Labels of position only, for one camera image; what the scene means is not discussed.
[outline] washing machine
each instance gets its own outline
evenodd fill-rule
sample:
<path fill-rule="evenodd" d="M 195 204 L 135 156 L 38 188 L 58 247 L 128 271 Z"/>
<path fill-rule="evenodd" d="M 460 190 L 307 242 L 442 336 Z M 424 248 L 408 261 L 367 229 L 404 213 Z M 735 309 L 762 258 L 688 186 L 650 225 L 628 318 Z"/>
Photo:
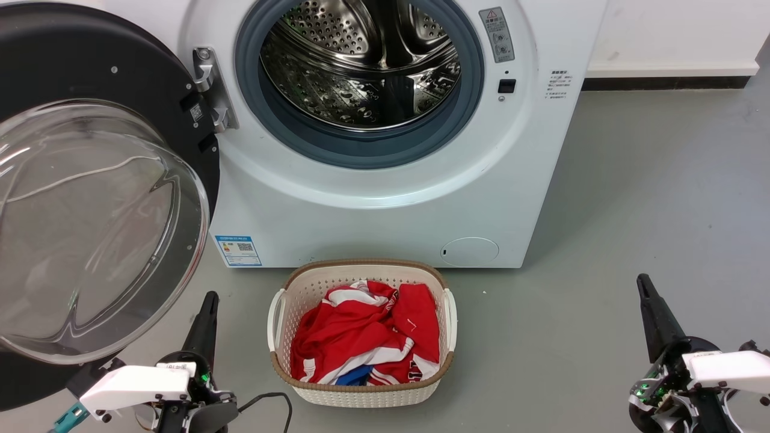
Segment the washing machine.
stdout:
<path fill-rule="evenodd" d="M 520 267 L 605 6 L 3 2 L 0 128 L 157 144 L 127 157 L 179 165 L 198 198 L 170 209 L 191 233 L 213 215 L 228 267 Z"/>
<path fill-rule="evenodd" d="M 519 267 L 605 2 L 0 0 L 0 410 L 153 326 L 209 235 Z"/>

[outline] white stripe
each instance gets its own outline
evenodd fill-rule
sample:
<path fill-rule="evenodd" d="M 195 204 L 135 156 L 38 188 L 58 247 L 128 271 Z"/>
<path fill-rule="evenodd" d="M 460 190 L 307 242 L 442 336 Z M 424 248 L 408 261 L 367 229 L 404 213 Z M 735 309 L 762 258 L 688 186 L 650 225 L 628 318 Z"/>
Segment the white stripe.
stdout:
<path fill-rule="evenodd" d="M 420 372 L 423 374 L 422 381 L 438 373 L 439 365 L 435 362 L 430 362 L 425 358 L 418 357 L 416 354 L 412 357 L 412 361 L 414 361 L 417 368 L 419 368 Z"/>
<path fill-rule="evenodd" d="M 359 280 L 359 281 L 356 281 L 355 283 L 352 283 L 350 286 L 354 289 L 363 290 L 369 293 L 369 281 Z"/>
<path fill-rule="evenodd" d="M 315 358 L 303 359 L 302 367 L 305 371 L 305 377 L 301 378 L 300 382 L 308 382 L 310 381 L 310 379 L 313 378 L 313 375 L 316 373 L 316 359 Z"/>
<path fill-rule="evenodd" d="M 373 387 L 373 386 L 377 386 L 378 384 L 387 385 L 385 382 L 381 381 L 380 379 L 369 376 L 369 381 L 367 381 L 367 386 Z"/>
<path fill-rule="evenodd" d="M 373 295 L 369 292 L 358 289 L 340 289 L 329 293 L 329 301 L 333 307 L 339 306 L 346 300 L 356 300 L 362 304 L 381 306 L 387 303 L 388 299 L 384 296 Z"/>
<path fill-rule="evenodd" d="M 372 368 L 372 377 L 374 377 L 376 379 L 380 379 L 381 381 L 384 381 L 384 382 L 386 382 L 388 384 L 391 384 L 391 385 L 398 385 L 399 384 L 398 379 L 394 378 L 390 374 L 380 373 L 379 371 L 377 371 L 376 368 Z"/>
<path fill-rule="evenodd" d="M 397 347 L 375 347 L 371 351 L 351 357 L 338 368 L 326 373 L 317 383 L 330 384 L 336 381 L 338 377 L 362 365 L 377 365 L 385 362 L 401 361 L 412 350 L 412 346 L 414 346 L 414 340 L 407 337 L 402 349 Z"/>

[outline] open door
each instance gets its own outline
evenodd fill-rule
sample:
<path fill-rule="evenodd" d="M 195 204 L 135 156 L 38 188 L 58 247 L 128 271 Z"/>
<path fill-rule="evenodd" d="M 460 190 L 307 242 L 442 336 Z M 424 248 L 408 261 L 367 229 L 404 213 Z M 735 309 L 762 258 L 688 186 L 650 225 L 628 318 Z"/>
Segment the open door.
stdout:
<path fill-rule="evenodd" d="M 206 243 L 219 154 L 193 78 L 124 19 L 2 6 L 0 52 L 3 410 L 62 389 L 173 305 Z"/>

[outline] blue connector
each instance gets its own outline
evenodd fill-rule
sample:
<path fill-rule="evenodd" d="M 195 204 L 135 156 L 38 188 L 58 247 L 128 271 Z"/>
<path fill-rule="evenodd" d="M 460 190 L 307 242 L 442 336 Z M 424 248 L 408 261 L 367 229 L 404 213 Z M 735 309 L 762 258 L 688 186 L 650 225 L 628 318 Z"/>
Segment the blue connector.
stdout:
<path fill-rule="evenodd" d="M 89 417 L 89 412 L 78 401 L 61 418 L 53 423 L 53 429 L 49 433 L 68 433 L 84 419 Z"/>

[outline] door hinge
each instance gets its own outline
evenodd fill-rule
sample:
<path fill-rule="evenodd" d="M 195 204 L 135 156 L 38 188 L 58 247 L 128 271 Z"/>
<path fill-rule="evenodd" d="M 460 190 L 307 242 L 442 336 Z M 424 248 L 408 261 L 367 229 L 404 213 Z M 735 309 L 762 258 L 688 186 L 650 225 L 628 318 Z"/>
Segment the door hinge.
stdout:
<path fill-rule="evenodd" d="M 238 129 L 238 118 L 233 111 L 233 103 L 219 73 L 216 53 L 211 47 L 196 47 L 192 51 L 192 65 L 195 68 L 195 85 L 198 92 L 212 107 L 214 132 L 223 133 L 225 129 Z"/>

